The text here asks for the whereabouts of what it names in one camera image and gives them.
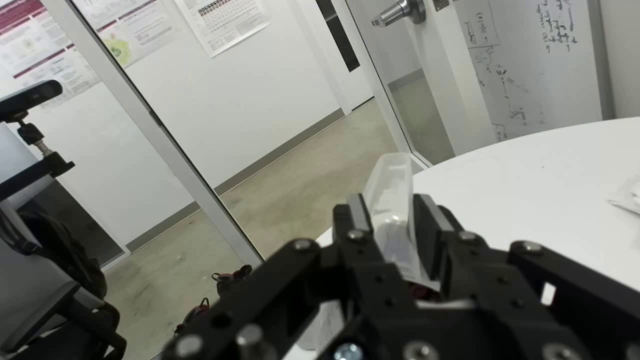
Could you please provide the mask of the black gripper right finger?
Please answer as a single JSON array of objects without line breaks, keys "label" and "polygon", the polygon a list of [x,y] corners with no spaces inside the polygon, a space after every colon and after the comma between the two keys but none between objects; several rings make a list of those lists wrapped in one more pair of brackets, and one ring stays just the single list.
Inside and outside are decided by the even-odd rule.
[{"label": "black gripper right finger", "polygon": [[429,196],[414,196],[415,246],[424,271],[439,300],[487,300],[483,266],[490,246],[468,232],[454,213]]}]

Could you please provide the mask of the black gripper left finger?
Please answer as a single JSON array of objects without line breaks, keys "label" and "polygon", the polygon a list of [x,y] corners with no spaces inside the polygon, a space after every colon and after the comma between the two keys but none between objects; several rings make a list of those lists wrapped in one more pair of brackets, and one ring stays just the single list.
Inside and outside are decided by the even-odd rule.
[{"label": "black gripper left finger", "polygon": [[333,208],[331,240],[340,270],[340,305],[347,314],[394,314],[399,305],[399,273],[382,255],[359,193]]}]

